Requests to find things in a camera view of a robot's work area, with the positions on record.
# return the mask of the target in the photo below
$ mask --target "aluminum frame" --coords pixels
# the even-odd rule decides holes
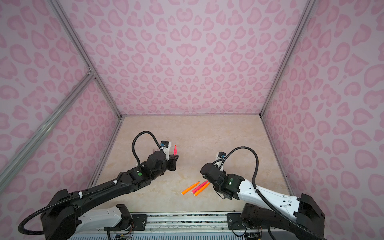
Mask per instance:
[[[78,51],[85,65],[88,67],[89,70],[92,70],[93,72],[95,72],[97,85],[99,86],[102,94],[104,95],[110,107],[113,109],[113,111],[118,116],[118,118],[121,119],[121,112],[119,108],[117,107],[115,101],[113,100],[112,96],[110,95],[103,81],[101,80],[100,75],[97,72],[97,69],[93,65],[91,58],[89,57],[88,53],[85,50],[85,47],[83,46],[80,38],[76,34],[67,14],[63,9],[63,6],[59,2],[59,0],[47,0],[47,2],[51,6],[53,12],[57,16],[59,22],[61,23],[62,27],[64,28],[71,42],[73,43],[74,47]]]
[[[23,168],[31,155],[39,148],[49,133],[60,122],[68,109],[77,100],[80,94],[87,88],[88,84],[95,79],[95,74],[90,71],[82,78],[79,84],[70,92],[70,94],[60,103],[54,112],[40,125],[34,135],[29,139],[24,147],[14,155],[9,164],[0,174],[0,194],[5,190],[8,184]]]
[[[288,180],[288,176],[285,172],[285,169],[283,168],[281,162],[280,162],[280,158],[279,158],[279,155],[277,154],[278,151],[277,151],[277,148],[275,146],[275,144],[273,143],[272,139],[271,139],[271,136],[269,135],[269,132],[268,132],[268,129],[266,127],[266,124],[265,124],[265,121],[264,121],[264,118],[262,116],[260,116],[261,120],[262,120],[262,123],[263,123],[263,127],[264,127],[264,130],[266,132],[266,135],[268,136],[268,140],[269,140],[269,144],[271,144],[271,147],[272,147],[272,151],[273,151],[273,154],[275,155],[275,158],[276,158],[276,161],[277,161],[277,165],[279,166],[280,168],[280,172],[281,172],[281,175],[283,176],[284,178],[284,181],[285,181],[285,185],[287,186],[287,189],[288,189],[288,192],[291,196],[294,196],[295,193],[293,192],[293,189],[292,189],[292,186]]]
[[[299,24],[297,25],[292,40],[289,43],[288,49],[285,52],[285,55],[283,57],[283,60],[279,66],[279,69],[277,70],[277,74],[275,76],[275,79],[273,80],[273,84],[268,92],[267,98],[265,100],[265,103],[262,107],[262,110],[260,112],[260,116],[263,116],[266,112],[266,109],[268,108],[268,105],[271,102],[272,96],[274,95],[276,91],[277,84],[280,82],[283,72],[285,71],[286,66],[288,65],[289,60],[291,59],[292,55],[294,54],[295,48],[297,44],[299,43],[301,36],[303,35],[306,26],[308,25],[308,22],[310,18],[312,17],[313,10],[316,8],[318,4],[318,0],[308,0],[304,11],[300,17]]]
[[[132,239],[148,239],[148,240],[235,240],[244,239],[237,238],[228,228],[228,213],[241,212],[152,212],[152,213],[131,213],[131,214],[147,214],[146,227],[144,231],[136,231],[132,233]],[[257,229],[247,229],[247,232],[257,232]],[[235,230],[236,233],[242,234],[243,230]],[[271,232],[278,239],[297,239],[293,233],[288,231],[271,228]],[[127,231],[112,232],[113,235],[119,233],[127,233]],[[270,239],[267,229],[263,229],[263,239]],[[103,238],[106,235],[102,229],[95,229],[88,232],[82,232],[73,235],[71,240],[86,240],[89,237]]]
[[[148,117],[167,117],[167,116],[233,116],[233,115],[260,115],[260,113],[178,113],[178,114],[148,114],[144,116]],[[122,118],[125,117],[142,117],[142,114],[136,115],[122,115]]]
[[[91,180],[89,181],[87,188],[91,188],[91,187],[96,186],[97,181],[100,177],[101,171],[103,170],[104,165],[108,160],[108,157],[109,157],[109,154],[111,153],[113,144],[115,143],[117,135],[119,134],[119,131],[120,131],[120,128],[121,128],[123,121],[124,121],[124,118],[117,121],[116,126],[113,129],[113,133],[112,133],[110,139],[108,140],[106,148],[105,148],[103,154],[101,155],[95,170],[93,171]]]

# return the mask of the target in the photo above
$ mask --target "pink leopard print wall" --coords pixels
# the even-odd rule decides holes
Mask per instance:
[[[259,113],[305,3],[61,1],[123,114]]]
[[[85,189],[116,123],[100,89],[91,82],[0,196],[0,238],[25,238],[17,226],[26,216],[46,206],[61,189]],[[40,218],[26,228],[41,230]]]
[[[44,0],[0,3],[0,172],[85,75]]]
[[[328,240],[384,239],[384,1],[320,1],[266,123]]]

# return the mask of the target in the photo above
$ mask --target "metal mounting plate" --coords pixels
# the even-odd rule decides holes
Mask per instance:
[[[240,213],[238,214],[227,214],[228,229],[232,230],[245,230],[245,227],[241,223]]]
[[[135,222],[133,231],[144,231],[147,225],[147,214],[132,214],[133,222]]]

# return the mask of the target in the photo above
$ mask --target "black bracket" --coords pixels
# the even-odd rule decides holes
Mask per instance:
[[[147,225],[147,214],[132,214],[132,220],[135,223],[133,231],[144,231]]]
[[[167,168],[170,171],[176,171],[176,162],[179,159],[178,155],[169,155],[169,160],[167,162]]]
[[[229,230],[245,230],[241,222],[241,214],[227,214],[227,223]]]

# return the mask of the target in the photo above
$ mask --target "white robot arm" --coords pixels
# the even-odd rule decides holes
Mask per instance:
[[[223,169],[225,161],[238,149],[248,149],[256,158],[252,181],[236,174],[227,174]],[[324,240],[325,214],[313,198],[306,194],[301,197],[285,195],[260,187],[255,183],[257,171],[256,152],[249,147],[237,147],[228,154],[217,153],[216,160],[205,164],[200,173],[224,198],[247,202],[240,216],[244,226],[251,229],[258,226],[267,226],[268,229],[276,227],[293,232],[299,239]]]

